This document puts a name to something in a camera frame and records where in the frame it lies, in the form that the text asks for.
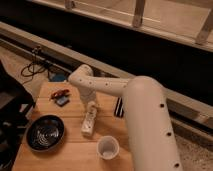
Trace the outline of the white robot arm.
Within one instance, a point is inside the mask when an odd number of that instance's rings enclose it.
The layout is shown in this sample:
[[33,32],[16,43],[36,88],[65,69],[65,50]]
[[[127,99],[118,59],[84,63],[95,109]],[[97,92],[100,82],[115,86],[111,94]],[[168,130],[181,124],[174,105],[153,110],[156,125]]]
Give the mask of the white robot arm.
[[68,81],[84,103],[102,92],[122,98],[134,171],[183,171],[163,86],[148,76],[94,77],[81,65]]

